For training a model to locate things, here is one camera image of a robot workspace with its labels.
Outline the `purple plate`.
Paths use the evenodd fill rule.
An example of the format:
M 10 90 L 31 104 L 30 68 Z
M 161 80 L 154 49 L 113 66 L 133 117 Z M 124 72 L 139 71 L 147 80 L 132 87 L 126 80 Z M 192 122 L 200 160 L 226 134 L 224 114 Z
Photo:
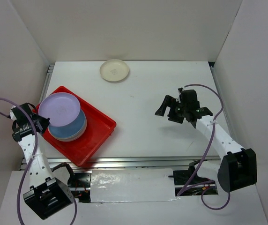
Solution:
M 58 92 L 46 97 L 38 107 L 38 115 L 50 119 L 50 125 L 63 127 L 72 123 L 80 113 L 80 102 L 72 94 Z

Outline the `orange plate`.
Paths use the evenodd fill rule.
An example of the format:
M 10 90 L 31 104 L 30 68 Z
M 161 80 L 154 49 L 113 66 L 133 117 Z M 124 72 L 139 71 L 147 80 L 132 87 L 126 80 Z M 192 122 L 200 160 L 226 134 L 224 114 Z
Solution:
M 61 142 L 72 142 L 72 141 L 75 141 L 75 140 L 81 138 L 84 133 L 85 132 L 78 133 L 78 134 L 76 134 L 74 136 L 67 137 L 67 138 L 59 138 L 59 137 L 55 137 L 55 136 L 53 136 L 53 138 L 55 138 L 56 140 L 61 141 Z

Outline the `blue plate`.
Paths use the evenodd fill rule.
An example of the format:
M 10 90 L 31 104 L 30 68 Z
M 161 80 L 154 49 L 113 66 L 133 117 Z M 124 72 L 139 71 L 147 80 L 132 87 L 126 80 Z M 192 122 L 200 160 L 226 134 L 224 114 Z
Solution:
M 86 129 L 87 119 L 83 110 L 80 110 L 77 118 L 68 125 L 62 127 L 55 127 L 49 125 L 48 131 L 49 133 L 59 139 L 70 138 L 78 133 L 82 132 Z

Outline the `cream plate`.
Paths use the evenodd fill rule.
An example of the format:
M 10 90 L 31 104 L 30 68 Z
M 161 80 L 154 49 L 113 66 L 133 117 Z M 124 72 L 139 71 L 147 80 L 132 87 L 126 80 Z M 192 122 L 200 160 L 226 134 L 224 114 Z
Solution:
M 104 62 L 100 67 L 101 77 L 108 82 L 120 82 L 129 74 L 129 66 L 122 60 L 112 59 Z

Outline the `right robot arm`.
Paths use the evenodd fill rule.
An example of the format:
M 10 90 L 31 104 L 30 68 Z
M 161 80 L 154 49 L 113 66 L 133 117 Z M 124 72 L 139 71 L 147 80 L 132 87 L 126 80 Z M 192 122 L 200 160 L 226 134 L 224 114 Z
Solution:
M 216 150 L 221 159 L 217 180 L 223 191 L 229 193 L 256 184 L 256 153 L 238 144 L 218 125 L 213 113 L 200 106 L 195 90 L 180 88 L 178 98 L 166 95 L 155 115 L 164 116 L 167 107 L 169 121 L 191 123 Z

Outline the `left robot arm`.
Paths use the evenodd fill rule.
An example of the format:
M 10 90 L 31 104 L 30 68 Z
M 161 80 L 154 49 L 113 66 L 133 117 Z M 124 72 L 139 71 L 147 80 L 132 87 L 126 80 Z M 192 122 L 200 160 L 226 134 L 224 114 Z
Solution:
M 50 122 L 38 115 L 35 106 L 24 103 L 12 107 L 10 118 L 13 120 L 12 137 L 21 147 L 29 174 L 29 191 L 24 193 L 24 202 L 45 220 L 71 205 L 74 197 L 69 189 L 76 183 L 76 174 L 64 171 L 60 179 L 53 174 L 45 156 L 42 134 Z

